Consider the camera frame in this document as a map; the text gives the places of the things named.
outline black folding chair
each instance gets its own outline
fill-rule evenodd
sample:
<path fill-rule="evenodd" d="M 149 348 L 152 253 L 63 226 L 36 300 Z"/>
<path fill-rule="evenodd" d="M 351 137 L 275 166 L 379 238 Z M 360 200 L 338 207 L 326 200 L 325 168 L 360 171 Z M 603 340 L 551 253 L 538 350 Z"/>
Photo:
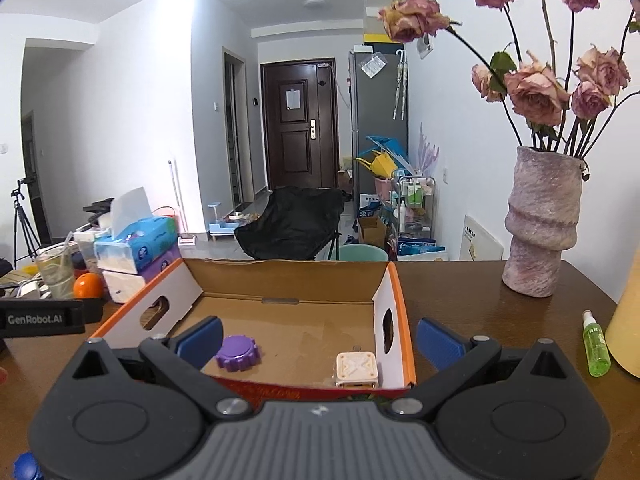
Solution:
<path fill-rule="evenodd" d="M 313 260 L 331 242 L 331 259 L 343 210 L 340 189 L 281 187 L 257 221 L 236 229 L 236 239 L 256 260 Z"/>

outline green spray bottle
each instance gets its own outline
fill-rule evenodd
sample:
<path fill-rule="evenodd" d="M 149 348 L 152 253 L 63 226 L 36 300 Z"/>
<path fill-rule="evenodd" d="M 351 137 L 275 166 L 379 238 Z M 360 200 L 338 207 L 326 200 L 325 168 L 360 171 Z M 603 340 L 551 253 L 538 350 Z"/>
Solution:
<path fill-rule="evenodd" d="M 587 352 L 589 373 L 594 377 L 601 377 L 611 368 L 609 349 L 604 341 L 602 327 L 596 323 L 591 310 L 585 310 L 582 313 L 582 326 L 584 328 L 582 339 Z"/>

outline gray refrigerator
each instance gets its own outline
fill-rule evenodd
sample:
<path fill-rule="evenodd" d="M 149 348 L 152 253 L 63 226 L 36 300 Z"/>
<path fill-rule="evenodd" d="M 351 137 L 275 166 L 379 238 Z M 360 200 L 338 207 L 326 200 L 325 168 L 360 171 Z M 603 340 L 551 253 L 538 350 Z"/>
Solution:
<path fill-rule="evenodd" d="M 398 114 L 394 120 L 396 103 L 396 83 L 398 81 L 398 63 L 396 54 L 380 54 L 386 59 L 385 67 L 373 78 L 361 68 L 360 63 L 369 60 L 371 54 L 351 52 L 349 70 L 351 77 L 351 135 L 353 139 L 353 158 L 373 146 L 367 136 L 383 136 L 397 139 L 400 146 L 407 150 L 408 143 L 408 104 L 401 119 L 402 96 L 398 103 Z M 375 194 L 373 176 L 363 165 L 353 162 L 353 206 L 357 218 L 360 206 L 360 194 Z"/>

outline ceiling light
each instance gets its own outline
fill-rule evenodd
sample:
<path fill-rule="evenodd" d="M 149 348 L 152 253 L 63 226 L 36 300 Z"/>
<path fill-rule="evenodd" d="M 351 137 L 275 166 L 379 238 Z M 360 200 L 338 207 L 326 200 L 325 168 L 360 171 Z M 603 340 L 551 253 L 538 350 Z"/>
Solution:
<path fill-rule="evenodd" d="M 307 9 L 322 9 L 326 5 L 324 0 L 307 0 L 304 3 Z"/>

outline brown table surface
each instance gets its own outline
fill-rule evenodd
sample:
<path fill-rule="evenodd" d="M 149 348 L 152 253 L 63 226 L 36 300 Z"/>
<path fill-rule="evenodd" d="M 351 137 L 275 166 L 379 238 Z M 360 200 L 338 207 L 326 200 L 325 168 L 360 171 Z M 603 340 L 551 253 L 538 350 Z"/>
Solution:
<path fill-rule="evenodd" d="M 503 262 L 398 263 L 412 331 L 430 316 L 464 336 L 488 334 L 504 346 L 528 347 L 539 337 L 555 339 L 604 408 L 612 442 L 598 480 L 640 478 L 640 380 L 613 364 L 599 379 L 587 372 L 582 311 L 590 309 L 606 326 L 615 309 L 599 288 L 563 262 L 556 293 L 546 300 L 521 296 L 500 282 Z M 106 315 L 114 311 L 106 310 Z M 88 327 L 91 333 L 94 327 Z M 0 478 L 11 478 L 12 463 L 28 448 L 29 421 L 86 334 L 9 340 L 0 366 L 9 381 L 0 387 Z M 418 380 L 433 374 L 415 353 Z"/>

